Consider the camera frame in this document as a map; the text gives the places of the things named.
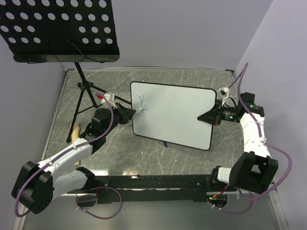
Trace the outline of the white whiteboard black frame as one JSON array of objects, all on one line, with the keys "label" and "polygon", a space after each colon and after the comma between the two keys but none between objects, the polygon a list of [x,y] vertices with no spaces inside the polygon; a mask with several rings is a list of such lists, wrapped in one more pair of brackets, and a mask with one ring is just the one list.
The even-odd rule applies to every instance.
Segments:
[{"label": "white whiteboard black frame", "polygon": [[[167,143],[209,150],[213,126],[197,117],[211,110],[217,92],[211,88],[133,81],[130,84],[133,133]],[[137,112],[138,108],[146,111]]]}]

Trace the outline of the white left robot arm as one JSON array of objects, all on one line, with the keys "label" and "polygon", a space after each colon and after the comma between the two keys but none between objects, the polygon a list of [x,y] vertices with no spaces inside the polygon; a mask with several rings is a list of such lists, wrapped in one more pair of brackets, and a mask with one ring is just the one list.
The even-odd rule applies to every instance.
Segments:
[{"label": "white left robot arm", "polygon": [[67,148],[38,163],[25,163],[12,189],[12,197],[16,200],[16,216],[21,217],[18,213],[19,204],[27,207],[29,212],[38,214],[54,198],[73,190],[73,185],[85,193],[91,192],[95,181],[90,170],[80,167],[69,175],[64,175],[64,172],[77,161],[99,150],[105,144],[110,131],[117,125],[127,124],[135,113],[135,109],[126,108],[119,103],[111,110],[99,108],[85,131]]}]

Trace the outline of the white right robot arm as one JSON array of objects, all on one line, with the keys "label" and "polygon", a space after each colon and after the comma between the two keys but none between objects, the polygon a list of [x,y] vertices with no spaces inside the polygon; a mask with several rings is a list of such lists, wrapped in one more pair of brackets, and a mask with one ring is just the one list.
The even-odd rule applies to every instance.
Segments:
[{"label": "white right robot arm", "polygon": [[264,193],[278,169],[278,161],[264,145],[264,128],[258,126],[264,122],[264,109],[254,103],[255,95],[249,92],[240,94],[242,102],[236,107],[222,106],[222,100],[216,100],[213,108],[197,117],[197,120],[218,126],[221,121],[239,123],[243,130],[244,151],[232,168],[216,166],[209,179],[210,187],[220,191],[229,184],[257,194]]}]

